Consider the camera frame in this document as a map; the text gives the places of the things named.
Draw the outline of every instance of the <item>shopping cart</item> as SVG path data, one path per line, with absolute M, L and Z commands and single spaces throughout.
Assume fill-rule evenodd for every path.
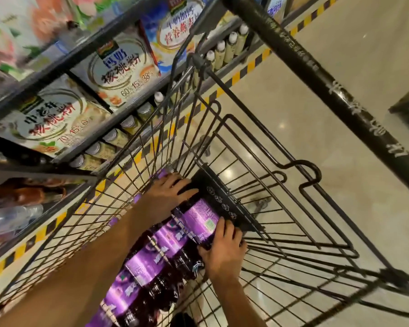
M 175 58 L 164 101 L 98 184 L 69 209 L 0 302 L 22 297 L 108 230 L 149 179 L 172 168 L 184 177 L 205 174 L 210 197 L 222 203 L 225 218 L 242 227 L 249 251 L 240 282 L 268 325 L 316 326 L 353 304 L 409 317 L 409 275 L 394 268 L 324 191 L 318 167 L 295 159 L 200 57 L 207 34 L 226 11 L 222 4 L 409 186 L 409 153 L 288 32 L 252 0 L 212 0 Z M 187 68 L 173 85 L 178 57 L 196 34 L 203 35 L 197 51 L 188 55 Z M 195 71 L 200 80 L 193 88 Z M 205 80 L 213 80 L 231 102 L 222 106 L 202 98 Z M 367 259 L 371 269 L 364 266 Z M 176 312 L 186 310 L 199 325 L 224 326 L 210 282 L 200 275 L 187 286 L 189 296 L 160 316 L 159 324 L 169 326 Z

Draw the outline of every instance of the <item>beige tile floor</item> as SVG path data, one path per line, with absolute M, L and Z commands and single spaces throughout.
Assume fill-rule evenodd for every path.
M 373 115 L 383 121 L 388 130 L 402 140 L 409 150 L 409 131 L 397 119 L 387 114 L 387 108 L 409 90 L 409 0 L 381 0 L 381 2 L 379 0 L 340 0 L 301 31 L 297 39 Z M 321 169 L 321 186 L 396 268 L 409 273 L 409 191 L 407 188 L 276 56 L 270 56 L 251 74 L 237 83 L 232 91 L 295 158 L 309 160 Z M 227 124 L 233 132 L 229 132 L 227 128 L 219 130 L 218 135 L 224 141 L 219 137 L 215 138 L 211 143 L 211 155 L 203 157 L 203 161 L 210 163 L 216 158 L 211 168 L 216 173 L 220 173 L 219 177 L 223 182 L 231 181 L 228 187 L 251 213 L 255 209 L 255 204 L 248 203 L 249 201 L 270 196 L 271 202 L 261 214 L 256 216 L 257 220 L 266 226 L 267 233 L 280 247 L 285 247 L 282 249 L 284 252 L 304 257 L 304 260 L 283 259 L 277 262 L 277 257 L 270 255 L 269 252 L 252 248 L 246 256 L 244 268 L 258 273 L 266 269 L 268 275 L 280 279 L 257 278 L 249 272 L 242 272 L 241 282 L 246 286 L 245 292 L 250 297 L 252 305 L 264 319 L 268 320 L 269 326 L 302 326 L 318 316 L 321 313 L 320 310 L 331 308 L 337 301 L 319 292 L 309 294 L 305 287 L 289 284 L 285 280 L 294 280 L 317 287 L 331 278 L 330 273 L 320 271 L 319 267 L 325 267 L 327 263 L 348 265 L 348 262 L 345 258 L 334 255 L 339 253 L 335 248 L 323 248 L 320 251 L 314 246 L 296 244 L 292 241 L 315 240 L 321 243 L 335 241 L 343 245 L 344 238 L 333 230 L 302 197 L 298 186 L 304 180 L 294 168 L 285 170 L 288 180 L 284 185 L 270 187 L 269 190 L 257 193 L 255 191 L 263 188 L 262 186 L 245 191 L 234 190 L 254 180 L 254 175 L 260 177 L 266 175 L 268 170 L 278 170 L 263 149 L 267 149 L 278 163 L 286 164 L 288 159 L 227 95 L 218 98 L 218 101 L 222 105 L 221 115 L 233 114 L 261 145 L 253 144 L 240 126 L 228 120 Z M 191 130 L 186 135 L 188 144 L 191 143 L 203 115 L 204 112 L 201 112 L 193 118 Z M 197 138 L 205 133 L 211 122 L 211 116 L 208 115 L 203 121 Z M 179 154 L 180 139 L 183 138 L 185 130 L 186 126 L 177 134 L 172 160 L 175 160 Z M 236 139 L 234 133 L 239 136 L 239 139 Z M 162 155 L 158 157 L 157 167 L 160 166 L 161 157 Z M 191 160 L 192 154 L 186 158 L 183 171 Z M 130 180 L 137 176 L 137 170 L 143 171 L 144 168 L 145 160 L 127 172 L 127 175 L 118 179 L 117 185 L 110 186 L 106 194 L 114 197 L 121 195 L 119 196 L 121 200 L 129 201 L 136 191 L 134 186 L 130 185 Z M 248 169 L 249 174 L 238 178 Z M 147 178 L 148 173 L 144 170 L 142 179 L 138 177 L 135 181 L 136 186 L 140 187 Z M 276 175 L 274 179 L 267 177 L 263 182 L 266 186 L 270 186 L 276 183 L 277 179 L 281 179 L 281 176 Z M 126 189 L 127 192 L 121 193 L 121 188 Z M 378 259 L 331 206 L 312 188 L 308 188 L 307 192 L 354 244 L 355 249 L 360 253 L 360 258 L 355 260 L 357 265 L 373 271 L 382 268 Z M 94 206 L 86 216 L 73 216 L 67 223 L 67 226 L 72 227 L 65 227 L 58 232 L 47 249 L 37 257 L 39 259 L 49 256 L 48 263 L 35 260 L 22 275 L 22 279 L 29 280 L 27 284 L 41 278 L 45 268 L 59 264 L 77 247 L 74 243 L 83 241 L 85 236 L 93 235 L 100 225 L 90 225 L 96 218 L 99 218 L 97 221 L 107 220 L 117 208 L 123 205 L 122 201 L 114 201 L 106 195 L 100 197 L 97 203 L 109 206 L 108 210 Z M 280 208 L 283 210 L 267 212 Z M 257 238 L 253 232 L 247 233 L 246 236 Z M 251 241 L 253 242 L 259 243 L 259 248 L 262 250 L 269 248 L 262 246 L 262 242 Z M 314 263 L 311 267 L 301 263 L 309 258 L 316 258 L 324 263 Z M 341 276 L 324 289 L 349 295 L 356 290 L 352 285 L 361 284 Z M 11 288 L 8 296 L 11 297 L 19 286 L 21 283 Z M 206 283 L 201 286 L 201 289 L 204 293 L 195 292 L 193 297 L 195 301 L 189 306 L 190 314 L 196 320 L 202 320 L 201 326 L 225 326 L 227 322 L 221 308 L 218 308 L 218 301 L 212 287 Z M 301 296 L 305 296 L 304 300 L 294 303 L 296 297 Z M 384 290 L 378 290 L 367 300 L 409 311 L 409 297 Z M 387 324 L 407 327 L 409 319 L 354 305 L 324 323 L 331 326 Z M 168 319 L 161 325 L 167 326 Z

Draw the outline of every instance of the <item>hand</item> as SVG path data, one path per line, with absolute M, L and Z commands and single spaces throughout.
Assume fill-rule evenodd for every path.
M 214 284 L 238 282 L 246 252 L 247 243 L 242 240 L 242 231 L 224 218 L 218 220 L 211 250 L 198 247 L 207 276 Z
M 182 179 L 178 173 L 170 173 L 156 180 L 132 206 L 134 222 L 148 229 L 167 219 L 171 215 L 171 210 L 198 193 L 198 189 L 190 189 L 178 195 L 179 191 L 190 182 L 189 179 Z

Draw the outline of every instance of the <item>person's left hand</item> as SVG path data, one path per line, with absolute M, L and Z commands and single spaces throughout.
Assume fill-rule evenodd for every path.
M 178 173 L 170 173 L 158 180 L 132 206 L 131 215 L 145 229 L 167 219 L 180 203 L 198 193 L 198 189 L 190 189 L 178 195 L 179 191 L 191 180 L 182 179 Z

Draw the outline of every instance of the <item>forearm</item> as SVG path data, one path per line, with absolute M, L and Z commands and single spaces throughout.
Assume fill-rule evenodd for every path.
M 256 313 L 238 280 L 213 282 L 229 327 L 267 327 Z
M 81 327 L 88 323 L 129 249 L 145 230 L 135 220 L 131 215 L 124 216 L 68 259 L 0 318 L 0 327 Z

